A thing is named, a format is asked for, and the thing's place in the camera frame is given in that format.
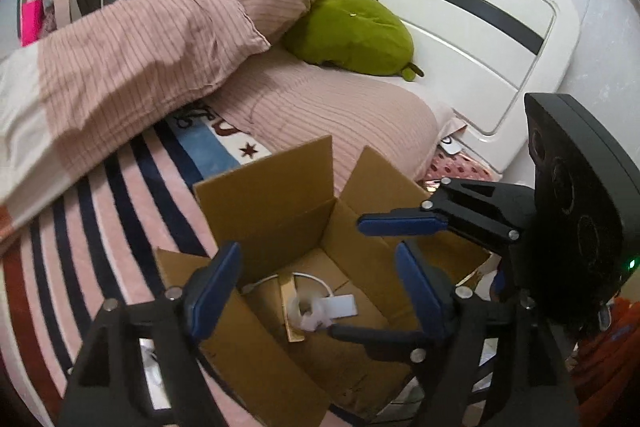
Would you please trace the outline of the striped plush blanket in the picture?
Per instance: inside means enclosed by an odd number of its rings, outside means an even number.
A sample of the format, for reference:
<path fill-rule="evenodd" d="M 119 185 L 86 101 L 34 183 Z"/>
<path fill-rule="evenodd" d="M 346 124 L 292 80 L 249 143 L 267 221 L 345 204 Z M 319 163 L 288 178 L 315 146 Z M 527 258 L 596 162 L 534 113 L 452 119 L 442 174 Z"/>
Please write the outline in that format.
<path fill-rule="evenodd" d="M 214 254 L 194 185 L 267 153 L 198 103 L 135 136 L 17 235 L 1 261 L 1 388 L 21 424 L 58 420 L 104 300 L 145 303 L 160 293 L 154 251 Z"/>

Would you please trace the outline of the white bed headboard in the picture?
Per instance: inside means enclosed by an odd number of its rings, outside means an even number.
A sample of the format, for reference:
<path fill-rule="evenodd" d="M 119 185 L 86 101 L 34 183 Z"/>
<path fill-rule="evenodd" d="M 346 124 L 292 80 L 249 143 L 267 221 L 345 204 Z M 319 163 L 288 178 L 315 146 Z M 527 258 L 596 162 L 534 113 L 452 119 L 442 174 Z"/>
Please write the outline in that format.
<path fill-rule="evenodd" d="M 380 0 L 411 32 L 424 91 L 458 141 L 505 172 L 527 138 L 524 96 L 560 87 L 579 37 L 570 0 Z"/>

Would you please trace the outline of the green plush toy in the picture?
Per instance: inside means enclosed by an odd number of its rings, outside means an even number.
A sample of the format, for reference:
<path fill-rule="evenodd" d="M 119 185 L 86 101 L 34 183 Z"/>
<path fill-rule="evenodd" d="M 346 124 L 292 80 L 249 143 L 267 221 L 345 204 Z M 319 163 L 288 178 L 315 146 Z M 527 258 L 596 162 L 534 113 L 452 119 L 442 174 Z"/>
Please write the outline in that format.
<path fill-rule="evenodd" d="M 409 82 L 424 75 L 413 63 L 412 35 L 378 0 L 316 0 L 281 42 L 308 64 Z"/>

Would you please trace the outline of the striped patchwork duvet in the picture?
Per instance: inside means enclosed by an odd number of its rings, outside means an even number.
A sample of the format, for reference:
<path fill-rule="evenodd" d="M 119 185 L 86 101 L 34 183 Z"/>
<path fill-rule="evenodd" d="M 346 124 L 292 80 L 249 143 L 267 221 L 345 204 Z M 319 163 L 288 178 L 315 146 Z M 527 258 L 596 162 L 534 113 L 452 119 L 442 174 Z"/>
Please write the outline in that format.
<path fill-rule="evenodd" d="M 1 240 L 268 40 L 236 0 L 122 0 L 1 63 Z"/>

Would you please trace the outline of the gold rectangular bar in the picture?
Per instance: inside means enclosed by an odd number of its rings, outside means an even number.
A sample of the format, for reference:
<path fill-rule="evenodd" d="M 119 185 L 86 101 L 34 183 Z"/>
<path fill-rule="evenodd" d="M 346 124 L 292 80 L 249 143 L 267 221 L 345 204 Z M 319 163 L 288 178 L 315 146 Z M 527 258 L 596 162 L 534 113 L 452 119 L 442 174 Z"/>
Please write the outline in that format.
<path fill-rule="evenodd" d="M 297 306 L 297 289 L 292 273 L 278 275 L 278 284 L 282 301 L 282 312 L 286 337 L 289 343 L 302 343 L 305 335 L 296 327 L 299 307 Z"/>

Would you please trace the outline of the pink polka dot sheet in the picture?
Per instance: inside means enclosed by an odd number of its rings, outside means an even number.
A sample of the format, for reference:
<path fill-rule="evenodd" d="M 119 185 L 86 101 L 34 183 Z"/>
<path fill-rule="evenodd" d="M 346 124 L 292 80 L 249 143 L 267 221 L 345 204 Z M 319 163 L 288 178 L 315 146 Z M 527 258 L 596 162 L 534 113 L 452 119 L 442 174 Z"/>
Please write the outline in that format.
<path fill-rule="evenodd" d="M 498 181 L 500 176 L 464 152 L 448 154 L 441 147 L 437 147 L 431 164 L 419 182 L 435 182 L 442 178 L 494 182 Z"/>

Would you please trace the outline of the pink striped lower pillow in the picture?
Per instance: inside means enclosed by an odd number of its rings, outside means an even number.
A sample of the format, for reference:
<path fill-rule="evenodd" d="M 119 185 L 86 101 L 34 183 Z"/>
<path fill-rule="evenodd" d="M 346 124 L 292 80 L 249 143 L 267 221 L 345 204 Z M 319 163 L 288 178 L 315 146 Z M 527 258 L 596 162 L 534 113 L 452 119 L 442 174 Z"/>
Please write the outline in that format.
<path fill-rule="evenodd" d="M 309 65 L 281 48 L 248 58 L 208 101 L 271 153 L 330 136 L 336 193 L 365 147 L 419 181 L 440 140 L 464 127 L 450 107 L 401 80 Z"/>

